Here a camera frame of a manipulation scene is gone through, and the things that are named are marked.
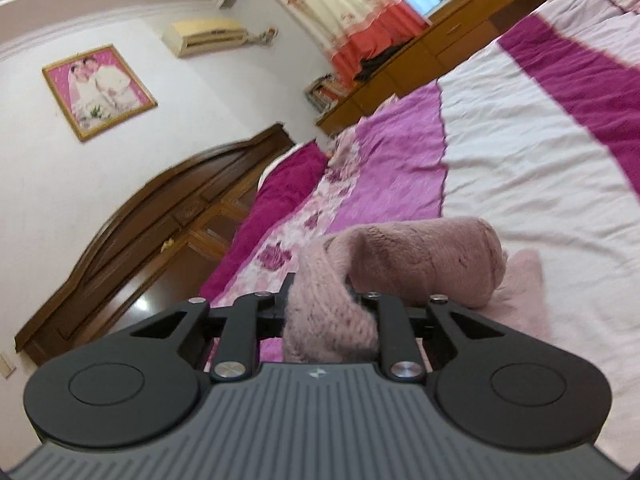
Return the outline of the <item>pink knit cardigan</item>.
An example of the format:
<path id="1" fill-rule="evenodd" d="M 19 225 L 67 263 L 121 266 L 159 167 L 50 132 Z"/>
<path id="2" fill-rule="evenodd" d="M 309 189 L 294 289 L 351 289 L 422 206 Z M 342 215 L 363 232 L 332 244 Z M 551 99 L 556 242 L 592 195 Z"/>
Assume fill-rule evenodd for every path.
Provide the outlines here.
<path id="1" fill-rule="evenodd" d="M 439 218 L 352 226 L 307 244 L 288 290 L 282 358 L 346 363 L 378 352 L 378 323 L 347 289 L 400 298 L 434 295 L 546 340 L 550 322 L 538 252 L 508 255 L 483 219 Z"/>

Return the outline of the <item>dark wooden headboard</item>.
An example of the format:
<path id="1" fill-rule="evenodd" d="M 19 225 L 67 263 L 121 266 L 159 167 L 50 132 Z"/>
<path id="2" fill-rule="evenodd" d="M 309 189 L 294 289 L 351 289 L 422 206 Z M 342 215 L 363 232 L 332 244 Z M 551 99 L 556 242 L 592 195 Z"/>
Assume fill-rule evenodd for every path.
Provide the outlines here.
<path id="1" fill-rule="evenodd" d="M 194 296 L 218 268 L 267 166 L 292 148 L 280 122 L 169 168 L 124 203 L 68 279 L 17 332 L 44 362 Z"/>

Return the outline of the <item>magenta velvet pillow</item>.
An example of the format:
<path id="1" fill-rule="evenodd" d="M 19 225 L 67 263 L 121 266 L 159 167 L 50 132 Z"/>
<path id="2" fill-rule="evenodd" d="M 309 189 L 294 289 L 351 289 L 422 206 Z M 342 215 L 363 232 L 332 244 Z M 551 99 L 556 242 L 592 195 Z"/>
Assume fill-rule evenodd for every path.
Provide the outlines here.
<path id="1" fill-rule="evenodd" d="M 198 294 L 218 306 L 219 298 L 250 258 L 260 241 L 314 192 L 329 159 L 314 142 L 296 144 L 262 178 L 253 206 L 236 230 L 228 252 Z M 228 306 L 231 300 L 222 300 Z"/>

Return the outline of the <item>striped pink magenta bedspread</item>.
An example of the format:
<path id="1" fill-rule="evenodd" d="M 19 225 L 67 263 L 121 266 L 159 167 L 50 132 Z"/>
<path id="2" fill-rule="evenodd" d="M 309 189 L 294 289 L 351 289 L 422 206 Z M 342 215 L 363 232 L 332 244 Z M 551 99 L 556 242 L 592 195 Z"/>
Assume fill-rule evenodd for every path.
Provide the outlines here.
<path id="1" fill-rule="evenodd" d="M 281 157 L 262 189 L 296 189 L 250 217 L 205 281 L 213 306 L 279 288 L 314 238 L 363 223 L 473 216 L 525 261 L 503 323 L 604 371 L 602 450 L 639 459 L 639 0 L 549 0 L 449 74 L 344 130 L 320 177 Z"/>

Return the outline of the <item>stack of books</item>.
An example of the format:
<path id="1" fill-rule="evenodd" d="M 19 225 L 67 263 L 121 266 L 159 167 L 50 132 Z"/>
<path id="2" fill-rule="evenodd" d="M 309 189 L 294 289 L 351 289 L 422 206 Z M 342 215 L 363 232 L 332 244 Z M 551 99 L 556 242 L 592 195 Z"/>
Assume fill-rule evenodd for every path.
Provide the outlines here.
<path id="1" fill-rule="evenodd" d="M 349 88 L 334 74 L 317 78 L 304 90 L 305 98 L 320 115 L 333 108 L 348 94 Z"/>

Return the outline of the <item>black item on cabinet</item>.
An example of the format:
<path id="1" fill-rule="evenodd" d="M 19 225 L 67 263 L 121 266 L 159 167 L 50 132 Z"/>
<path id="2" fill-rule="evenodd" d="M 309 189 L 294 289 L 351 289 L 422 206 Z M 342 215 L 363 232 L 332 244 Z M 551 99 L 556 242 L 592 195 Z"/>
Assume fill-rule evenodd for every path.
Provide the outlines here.
<path id="1" fill-rule="evenodd" d="M 365 82 L 369 80 L 372 75 L 379 70 L 385 63 L 393 58 L 398 52 L 400 52 L 408 42 L 403 44 L 396 44 L 396 46 L 389 47 L 383 50 L 380 54 L 375 55 L 373 58 L 363 58 L 360 61 L 360 69 L 352 78 L 355 82 Z"/>

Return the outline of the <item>framed wedding photo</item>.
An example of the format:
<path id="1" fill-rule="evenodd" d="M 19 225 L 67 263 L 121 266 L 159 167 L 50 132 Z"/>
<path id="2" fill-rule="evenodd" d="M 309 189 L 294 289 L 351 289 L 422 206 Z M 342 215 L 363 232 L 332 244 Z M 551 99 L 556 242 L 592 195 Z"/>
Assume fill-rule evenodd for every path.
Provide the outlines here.
<path id="1" fill-rule="evenodd" d="M 157 107 L 112 44 L 44 66 L 42 74 L 81 142 Z"/>

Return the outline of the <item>long wooden drawer cabinet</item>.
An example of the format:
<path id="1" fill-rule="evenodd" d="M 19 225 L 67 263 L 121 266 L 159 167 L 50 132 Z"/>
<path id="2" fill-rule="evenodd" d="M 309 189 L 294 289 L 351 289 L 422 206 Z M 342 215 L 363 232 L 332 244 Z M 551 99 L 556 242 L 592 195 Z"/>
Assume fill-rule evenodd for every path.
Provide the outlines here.
<path id="1" fill-rule="evenodd" d="M 445 75 L 486 47 L 546 0 L 450 0 L 431 16 L 431 26 L 392 56 L 371 77 L 317 120 L 336 136 L 392 96 L 406 96 Z"/>

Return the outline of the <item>cream and orange curtain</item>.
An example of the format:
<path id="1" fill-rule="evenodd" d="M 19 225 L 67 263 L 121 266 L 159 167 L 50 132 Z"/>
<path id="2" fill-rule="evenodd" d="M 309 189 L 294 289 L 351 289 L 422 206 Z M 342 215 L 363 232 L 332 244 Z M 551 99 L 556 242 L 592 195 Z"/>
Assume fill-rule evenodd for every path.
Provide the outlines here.
<path id="1" fill-rule="evenodd" d="M 345 87 L 361 62 L 430 27 L 406 0 L 277 0 L 318 44 Z"/>

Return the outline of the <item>wall air conditioner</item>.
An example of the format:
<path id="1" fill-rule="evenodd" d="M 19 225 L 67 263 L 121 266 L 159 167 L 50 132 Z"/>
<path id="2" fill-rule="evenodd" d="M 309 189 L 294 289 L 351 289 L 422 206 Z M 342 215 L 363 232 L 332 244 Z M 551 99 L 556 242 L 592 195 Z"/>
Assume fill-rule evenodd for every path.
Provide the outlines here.
<path id="1" fill-rule="evenodd" d="M 248 30 L 230 18 L 199 18 L 175 22 L 162 35 L 163 44 L 177 58 L 242 47 L 247 40 Z"/>

